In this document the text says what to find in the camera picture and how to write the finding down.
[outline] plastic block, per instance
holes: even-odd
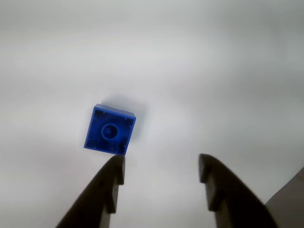
[[[85,148],[125,155],[136,117],[133,113],[97,104],[85,140]]]

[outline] blue lego brick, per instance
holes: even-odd
[[[97,104],[93,109],[85,148],[125,155],[135,120],[133,113]]]

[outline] white background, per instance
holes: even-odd
[[[197,159],[265,203],[304,164],[304,1],[2,0],[0,227],[53,228],[111,154],[93,107],[137,116],[112,228],[215,227]]]

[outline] white surface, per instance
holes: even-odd
[[[138,117],[112,228],[215,227],[197,158],[266,202],[303,166],[304,2],[0,3],[0,227],[52,228],[110,154],[96,103]]]

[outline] lego brick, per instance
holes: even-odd
[[[125,155],[136,117],[133,113],[97,104],[85,140],[85,148]]]

